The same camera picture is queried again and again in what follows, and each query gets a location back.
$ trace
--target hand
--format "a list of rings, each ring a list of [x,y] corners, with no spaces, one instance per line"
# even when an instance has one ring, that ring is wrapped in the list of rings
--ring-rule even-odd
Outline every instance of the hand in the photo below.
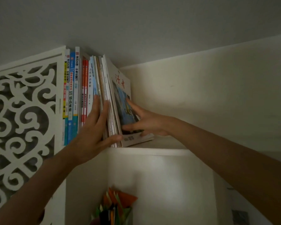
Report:
[[[94,96],[92,111],[77,136],[61,152],[75,163],[75,166],[94,158],[105,148],[123,139],[121,135],[113,135],[101,141],[106,128],[109,111],[109,101],[105,101],[100,113],[100,99]]]
[[[170,119],[170,117],[145,110],[140,106],[131,102],[131,100],[129,99],[126,99],[126,101],[134,110],[134,112],[141,118],[141,120],[133,124],[123,125],[122,126],[123,130],[126,131],[144,130],[141,133],[141,136],[146,136],[150,133],[160,136],[169,135],[169,133],[165,130],[165,123]]]

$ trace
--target person's left arm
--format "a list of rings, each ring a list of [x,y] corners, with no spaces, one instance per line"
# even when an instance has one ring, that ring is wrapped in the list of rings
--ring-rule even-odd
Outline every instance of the person's left arm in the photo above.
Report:
[[[122,136],[114,135],[100,141],[108,109],[109,103],[105,102],[99,117],[99,98],[94,97],[92,111],[81,132],[68,146],[45,160],[30,180],[0,208],[0,225],[36,224],[53,193],[76,166],[122,139]]]

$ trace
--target finger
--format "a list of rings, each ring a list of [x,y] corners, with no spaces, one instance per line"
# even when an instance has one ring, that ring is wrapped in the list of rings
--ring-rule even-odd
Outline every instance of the finger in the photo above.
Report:
[[[141,133],[141,136],[147,136],[148,134],[150,134],[151,132],[148,131],[148,130],[144,130],[142,133]]]
[[[108,111],[109,111],[109,101],[105,100],[104,105],[103,105],[103,110],[100,114],[100,117],[97,121],[97,126],[99,128],[100,131],[104,131],[105,126],[106,126],[106,121],[107,121],[107,117],[108,117]]]
[[[143,117],[144,114],[144,109],[141,108],[140,106],[136,105],[135,103],[133,103],[130,99],[126,98],[126,101],[128,102],[128,104],[131,106],[131,108],[135,111],[135,113],[140,116],[140,118]]]
[[[98,95],[94,96],[92,110],[85,120],[85,125],[95,125],[100,114],[100,98]]]
[[[133,131],[133,130],[141,130],[143,129],[143,122],[142,120],[135,122],[133,124],[122,125],[122,129],[126,131]]]
[[[109,138],[101,141],[100,143],[98,143],[97,146],[102,151],[105,148],[109,147],[110,145],[115,144],[121,140],[123,140],[122,135],[113,135],[113,136],[110,136]]]

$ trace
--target cream wall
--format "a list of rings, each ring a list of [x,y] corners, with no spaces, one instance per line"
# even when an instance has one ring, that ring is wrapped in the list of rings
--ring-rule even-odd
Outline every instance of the cream wall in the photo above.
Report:
[[[281,35],[121,69],[132,99],[260,151],[281,151]]]

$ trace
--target white decorative screen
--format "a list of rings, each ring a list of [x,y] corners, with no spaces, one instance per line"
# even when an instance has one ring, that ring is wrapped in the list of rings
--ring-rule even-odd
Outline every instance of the white decorative screen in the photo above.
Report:
[[[0,72],[0,207],[54,155],[57,60]]]

